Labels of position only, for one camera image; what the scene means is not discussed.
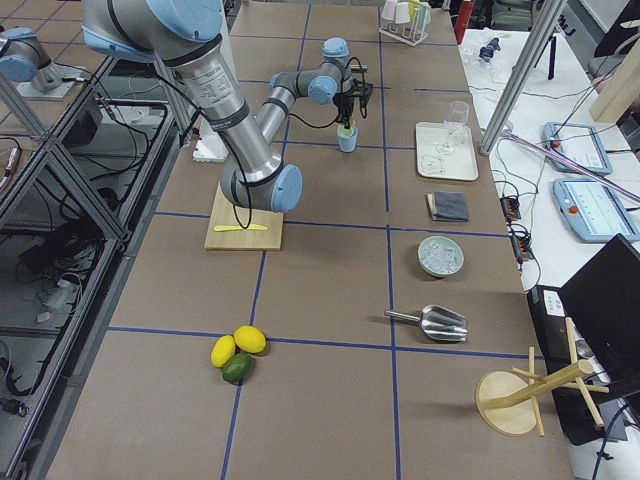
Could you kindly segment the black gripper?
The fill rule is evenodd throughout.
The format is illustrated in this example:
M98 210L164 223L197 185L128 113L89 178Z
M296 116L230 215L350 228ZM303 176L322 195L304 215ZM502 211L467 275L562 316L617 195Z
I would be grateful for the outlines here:
M343 127L347 127L347 120L349 120L348 127L354 127L354 118L352 117L354 110L354 94L355 90L350 89L347 92L338 92L333 97L333 103L337 108L336 119L340 120L339 123Z

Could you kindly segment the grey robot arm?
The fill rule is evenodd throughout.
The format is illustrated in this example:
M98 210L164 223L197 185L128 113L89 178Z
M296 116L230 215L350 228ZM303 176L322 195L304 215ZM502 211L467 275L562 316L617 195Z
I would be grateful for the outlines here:
M218 1L85 1L86 44L128 61L161 61L186 87L189 101L225 143L220 187L235 206L286 213L299 203L301 170L286 163L271 141L294 102L334 104L337 123L350 127L354 102L367 102L371 87L350 69L346 41L331 38L314 70L282 72L257 115L227 65L222 51L223 7Z

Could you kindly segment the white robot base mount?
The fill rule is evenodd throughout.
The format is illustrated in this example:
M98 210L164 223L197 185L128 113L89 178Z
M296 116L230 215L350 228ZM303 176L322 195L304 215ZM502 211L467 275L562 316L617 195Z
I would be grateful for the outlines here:
M193 151L196 162L223 163L228 156L228 150L217 133L201 136Z

